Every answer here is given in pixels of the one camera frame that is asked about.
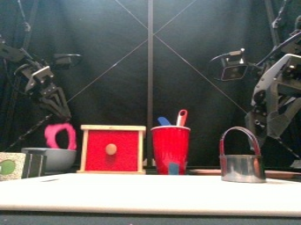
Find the black backdrop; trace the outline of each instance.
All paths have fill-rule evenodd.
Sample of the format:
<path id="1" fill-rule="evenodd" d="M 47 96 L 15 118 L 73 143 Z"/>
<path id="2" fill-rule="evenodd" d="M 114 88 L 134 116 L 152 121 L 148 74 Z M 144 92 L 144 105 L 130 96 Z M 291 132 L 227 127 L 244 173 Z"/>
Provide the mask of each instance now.
<path id="1" fill-rule="evenodd" d="M 34 3 L 39 2 L 37 14 Z M 149 26 L 153 24 L 153 126 L 165 116 L 176 123 L 181 109 L 189 110 L 192 166 L 219 166 L 219 138 L 228 128 L 245 126 L 247 112 L 257 79 L 221 82 L 212 58 L 247 49 L 249 62 L 260 62 L 274 48 L 265 1 L 156 0 L 153 21 L 146 0 L 26 0 L 25 16 L 33 21 L 26 34 L 18 1 L 2 0 L 0 34 L 7 44 L 22 47 L 47 61 L 54 54 L 81 54 L 82 63 L 67 71 L 55 71 L 55 83 L 63 87 L 82 151 L 81 125 L 148 126 L 149 100 Z M 275 13 L 283 1 L 272 1 Z M 280 27 L 284 41 L 295 31 L 301 2 L 292 1 Z M 49 112 L 33 101 L 17 96 L 7 82 L 5 64 L 0 74 L 2 150 L 21 134 L 45 119 Z M 45 127 L 25 141 L 23 147 L 46 147 Z M 286 134 L 290 143 L 291 131 Z M 65 134 L 58 139 L 66 148 Z M 229 153 L 248 152 L 248 139 L 237 133 L 227 139 Z M 267 166 L 288 167 L 295 158 L 274 140 L 263 147 Z"/>

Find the red cup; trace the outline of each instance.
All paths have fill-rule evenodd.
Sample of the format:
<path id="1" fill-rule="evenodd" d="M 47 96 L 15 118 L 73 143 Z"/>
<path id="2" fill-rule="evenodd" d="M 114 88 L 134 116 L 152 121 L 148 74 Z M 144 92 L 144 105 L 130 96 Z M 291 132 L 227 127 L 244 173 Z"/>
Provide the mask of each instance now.
<path id="1" fill-rule="evenodd" d="M 171 174 L 171 166 L 179 165 L 180 174 L 187 172 L 191 129 L 181 126 L 161 126 L 152 129 L 157 171 Z"/>

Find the white table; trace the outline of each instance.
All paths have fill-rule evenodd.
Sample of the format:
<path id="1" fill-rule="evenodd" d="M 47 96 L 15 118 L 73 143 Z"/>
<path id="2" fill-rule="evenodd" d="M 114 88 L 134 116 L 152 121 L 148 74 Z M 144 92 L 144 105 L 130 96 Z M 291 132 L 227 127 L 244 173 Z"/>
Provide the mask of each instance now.
<path id="1" fill-rule="evenodd" d="M 301 218 L 301 183 L 276 179 L 74 173 L 0 182 L 0 193 L 3 212 Z"/>

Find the metal pole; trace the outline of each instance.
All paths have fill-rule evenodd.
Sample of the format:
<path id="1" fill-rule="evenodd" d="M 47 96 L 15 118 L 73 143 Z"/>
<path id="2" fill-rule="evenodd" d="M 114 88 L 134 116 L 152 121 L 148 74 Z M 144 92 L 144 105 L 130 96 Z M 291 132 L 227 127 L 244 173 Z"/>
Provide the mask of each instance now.
<path id="1" fill-rule="evenodd" d="M 148 154 L 148 167 L 153 163 L 153 146 L 152 146 L 152 128 L 153 128 L 153 0 L 149 0 L 149 97 L 148 97 L 148 133 L 146 133 L 146 154 Z"/>

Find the silver bucket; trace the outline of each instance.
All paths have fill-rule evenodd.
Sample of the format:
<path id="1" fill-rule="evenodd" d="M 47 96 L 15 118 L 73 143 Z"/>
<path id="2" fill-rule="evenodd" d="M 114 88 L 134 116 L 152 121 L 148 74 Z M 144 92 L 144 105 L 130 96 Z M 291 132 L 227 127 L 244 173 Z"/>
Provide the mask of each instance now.
<path id="1" fill-rule="evenodd" d="M 255 155 L 225 155 L 224 140 L 231 130 L 240 130 L 253 145 Z M 220 139 L 221 179 L 232 182 L 265 183 L 267 173 L 257 138 L 244 127 L 231 128 Z"/>

